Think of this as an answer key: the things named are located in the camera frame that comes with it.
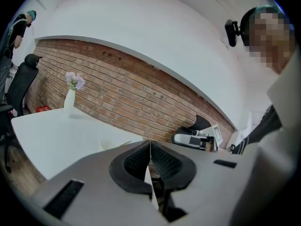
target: gray armrest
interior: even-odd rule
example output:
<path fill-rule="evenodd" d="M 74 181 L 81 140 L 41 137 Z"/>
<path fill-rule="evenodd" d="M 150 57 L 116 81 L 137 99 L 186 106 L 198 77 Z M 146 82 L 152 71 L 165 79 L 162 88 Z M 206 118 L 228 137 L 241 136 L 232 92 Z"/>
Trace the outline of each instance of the gray armrest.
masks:
<path fill-rule="evenodd" d="M 0 113 L 2 114 L 2 113 L 7 113 L 7 112 L 9 112 L 9 111 L 11 111 L 11 110 L 13 110 L 14 108 L 13 108 L 13 106 L 12 105 L 2 105 L 2 106 L 0 106 Z"/>

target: floor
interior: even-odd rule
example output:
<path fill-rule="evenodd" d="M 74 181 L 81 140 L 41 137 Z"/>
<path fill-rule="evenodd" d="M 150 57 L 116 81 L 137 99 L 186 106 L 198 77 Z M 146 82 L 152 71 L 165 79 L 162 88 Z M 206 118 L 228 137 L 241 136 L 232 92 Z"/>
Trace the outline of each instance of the floor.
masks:
<path fill-rule="evenodd" d="M 31 196 L 45 182 L 26 154 L 17 148 L 9 147 L 9 165 L 12 173 L 7 173 L 3 161 L 4 147 L 0 147 L 0 167 L 11 187 L 26 196 Z"/>

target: chair headrest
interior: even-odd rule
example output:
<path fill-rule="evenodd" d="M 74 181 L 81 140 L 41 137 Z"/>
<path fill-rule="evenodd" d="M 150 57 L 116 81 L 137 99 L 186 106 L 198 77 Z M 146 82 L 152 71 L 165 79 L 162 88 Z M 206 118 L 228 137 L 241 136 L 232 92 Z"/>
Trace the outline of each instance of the chair headrest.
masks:
<path fill-rule="evenodd" d="M 43 57 L 34 55 L 34 54 L 28 54 L 25 57 L 24 62 L 28 67 L 35 68 L 38 65 L 40 58 L 43 58 Z"/>

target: brick wall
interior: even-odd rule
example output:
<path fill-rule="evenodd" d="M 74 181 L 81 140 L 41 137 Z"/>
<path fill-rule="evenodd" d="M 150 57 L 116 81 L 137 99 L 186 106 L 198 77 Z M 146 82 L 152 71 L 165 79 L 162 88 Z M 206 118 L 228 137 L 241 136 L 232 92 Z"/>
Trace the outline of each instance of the brick wall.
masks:
<path fill-rule="evenodd" d="M 118 128 L 147 138 L 169 141 L 179 126 L 190 126 L 196 114 L 218 124 L 225 146 L 233 127 L 208 102 L 163 71 L 121 51 L 77 40 L 41 40 L 39 74 L 29 89 L 31 112 L 48 105 L 62 108 L 68 88 L 66 71 L 81 72 L 85 87 L 75 106 Z"/>

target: red object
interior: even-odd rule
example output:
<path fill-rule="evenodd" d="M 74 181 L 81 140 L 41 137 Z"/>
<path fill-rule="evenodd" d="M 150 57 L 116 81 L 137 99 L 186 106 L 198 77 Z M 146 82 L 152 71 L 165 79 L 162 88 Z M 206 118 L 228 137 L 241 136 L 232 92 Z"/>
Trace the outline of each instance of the red object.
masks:
<path fill-rule="evenodd" d="M 51 109 L 46 105 L 36 108 L 36 112 L 50 111 Z"/>

